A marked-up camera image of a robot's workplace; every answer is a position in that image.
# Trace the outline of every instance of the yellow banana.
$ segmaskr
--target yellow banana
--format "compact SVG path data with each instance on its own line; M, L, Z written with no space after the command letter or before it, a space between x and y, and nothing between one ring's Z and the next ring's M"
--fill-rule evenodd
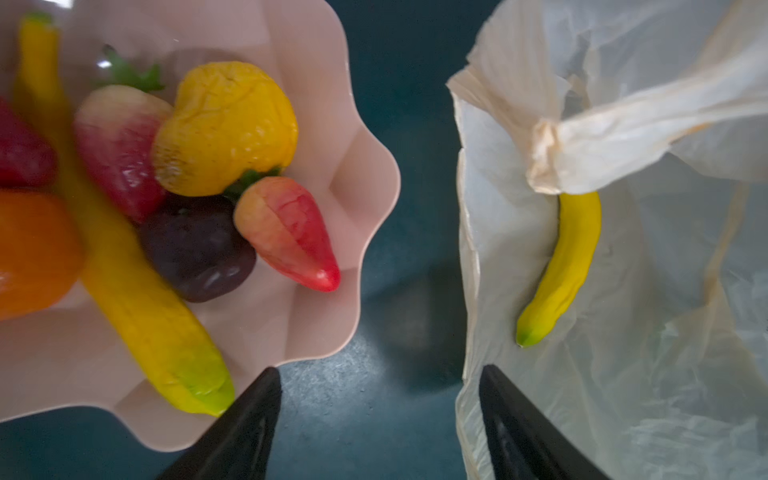
M59 30L48 15L30 14L22 19L18 40L15 106L57 152L54 189L65 200L86 249L83 284L171 405L221 415L235 399L221 354L152 269L134 228L88 178L78 158L72 112L58 76Z
M592 263L600 239L602 209L597 192L561 194L560 231L552 259L538 284L536 295L518 318L517 342L531 346L541 342L568 310Z

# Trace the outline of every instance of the wrinkled yellow fruit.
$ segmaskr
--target wrinkled yellow fruit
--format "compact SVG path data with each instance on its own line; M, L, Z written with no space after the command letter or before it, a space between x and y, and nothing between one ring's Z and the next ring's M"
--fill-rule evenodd
M263 70L205 64L181 82L174 114L157 132L155 175L175 194L220 194L246 170L287 167L298 137L288 97Z
M536 295L518 318L517 342L541 342L568 310L592 264L600 240L602 209L597 192L560 195L560 227L552 259L538 284Z

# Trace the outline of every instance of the blue-green surface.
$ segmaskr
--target blue-green surface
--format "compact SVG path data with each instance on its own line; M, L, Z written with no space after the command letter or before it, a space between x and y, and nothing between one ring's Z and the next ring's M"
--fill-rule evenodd
M402 195L366 254L352 342L329 359L280 368L269 480L465 477L454 422L466 318L459 144L444 84L497 2L329 0L349 39L358 109L395 155ZM0 480L148 480L178 455L143 448L97 409L0 425Z

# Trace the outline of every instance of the red strawberry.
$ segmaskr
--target red strawberry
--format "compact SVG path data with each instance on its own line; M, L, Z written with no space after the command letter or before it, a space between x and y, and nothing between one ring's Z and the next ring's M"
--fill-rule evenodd
M0 187L43 187L56 178L56 152L0 98Z
M275 270L311 289L332 292L341 272L312 194L287 177L248 187L235 208L235 227Z
M165 197L154 178L155 134L173 113L166 101L126 85L91 92L74 116L78 153L96 184L141 223Z

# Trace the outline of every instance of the pink bowl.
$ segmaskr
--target pink bowl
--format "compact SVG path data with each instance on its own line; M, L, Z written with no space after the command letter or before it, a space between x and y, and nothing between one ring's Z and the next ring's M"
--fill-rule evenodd
M40 7L54 9L62 27L61 74L74 104L93 88L105 43L139 63L160 61L168 85L196 65L231 59L260 66L280 84L300 129L286 174L317 199L341 287L308 290L259 262L234 292L191 307L223 353L238 392L267 366L341 350L359 320L363 255L395 205L400 176L357 113L344 31L330 6L323 0L70 2L5 2L0 92L9 93L12 82L17 22ZM174 89L167 90L172 100ZM0 420L97 406L157 450L187 447L214 420L180 412L154 391L80 284L57 306L0 322L0 383Z

